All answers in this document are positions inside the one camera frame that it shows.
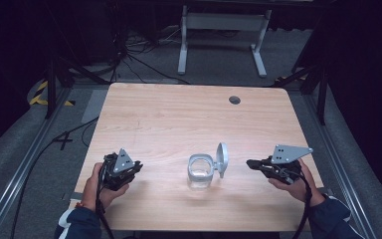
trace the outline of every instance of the person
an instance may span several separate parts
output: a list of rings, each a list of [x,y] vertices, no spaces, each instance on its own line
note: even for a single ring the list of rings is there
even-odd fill
[[[75,209],[64,212],[58,222],[54,238],[59,239],[97,239],[101,237],[100,221],[96,214],[96,191],[98,173],[102,163],[96,163],[92,176],[87,180],[83,191],[82,202]],[[104,209],[107,209],[116,197],[123,195],[129,188],[129,184],[123,185],[118,191],[104,188],[100,193],[100,201]]]
[[[311,188],[312,197],[309,201],[308,221],[312,238],[363,238],[348,223],[351,211],[335,197],[321,194],[317,189],[308,167],[299,159],[301,171]],[[295,199],[305,201],[305,183],[299,179],[291,185],[269,178],[275,188],[287,191]]]
[[[308,167],[299,159],[301,171],[307,180],[312,197],[309,201],[308,221],[313,238],[337,238],[352,239],[362,238],[348,223],[351,212],[338,199],[321,194],[316,188],[312,174]],[[60,218],[59,225],[55,231],[55,238],[70,239],[84,238],[97,239],[101,236],[99,218],[96,211],[96,189],[98,182],[98,172],[102,163],[97,163],[92,176],[87,180],[83,199],[80,206],[67,210]],[[276,179],[269,178],[269,183],[280,190],[287,191],[295,199],[304,202],[305,183],[303,180],[296,180],[293,184],[287,185]],[[129,185],[124,185],[118,191],[103,189],[100,200],[103,208],[110,206],[112,201],[125,193]]]

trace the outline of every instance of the glass cup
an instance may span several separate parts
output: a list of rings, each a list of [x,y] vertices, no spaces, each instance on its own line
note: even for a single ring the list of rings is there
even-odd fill
[[[213,158],[208,154],[194,154],[188,162],[188,185],[194,190],[204,190],[213,179]]]

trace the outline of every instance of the sleeve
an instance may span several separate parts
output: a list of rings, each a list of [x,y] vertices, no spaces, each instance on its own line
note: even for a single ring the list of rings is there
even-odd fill
[[[100,237],[98,216],[85,207],[67,210],[61,216],[54,235],[55,239],[99,239]]]
[[[363,238],[349,224],[351,212],[346,205],[334,197],[327,197],[308,212],[312,237],[352,239]]]

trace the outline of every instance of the white stand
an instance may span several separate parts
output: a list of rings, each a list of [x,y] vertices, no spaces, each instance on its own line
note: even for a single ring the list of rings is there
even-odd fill
[[[257,44],[252,44],[251,49],[259,76],[265,78],[267,73],[260,55],[260,49],[266,35],[271,13],[271,10],[268,10],[265,15],[188,13],[187,6],[184,6],[182,9],[182,44],[179,54],[178,74],[184,75],[187,65],[187,29],[216,29],[260,32]]]

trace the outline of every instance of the black curtain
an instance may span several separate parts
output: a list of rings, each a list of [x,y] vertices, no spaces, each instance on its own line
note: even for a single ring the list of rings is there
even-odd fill
[[[337,4],[314,30],[299,67],[326,67],[336,103],[382,183],[382,0]]]
[[[0,1],[0,136],[29,109],[27,94],[45,71],[39,39],[11,1]]]

